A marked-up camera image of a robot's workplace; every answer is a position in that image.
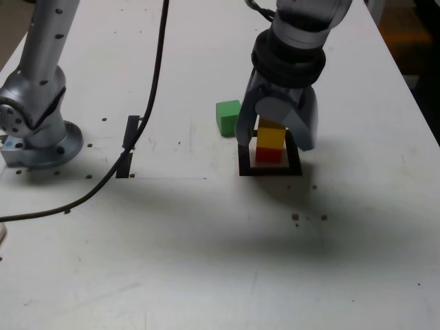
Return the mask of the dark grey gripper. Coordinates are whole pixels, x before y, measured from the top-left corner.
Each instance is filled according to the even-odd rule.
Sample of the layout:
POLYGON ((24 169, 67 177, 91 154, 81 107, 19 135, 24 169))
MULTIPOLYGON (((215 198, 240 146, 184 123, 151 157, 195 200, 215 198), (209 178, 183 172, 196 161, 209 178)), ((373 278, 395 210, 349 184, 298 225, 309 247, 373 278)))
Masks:
POLYGON ((316 93, 312 86, 299 89, 280 87, 253 69, 236 121, 235 138, 241 146, 250 144, 258 114, 286 127, 296 146, 302 151, 310 151, 316 144, 317 112, 316 93))

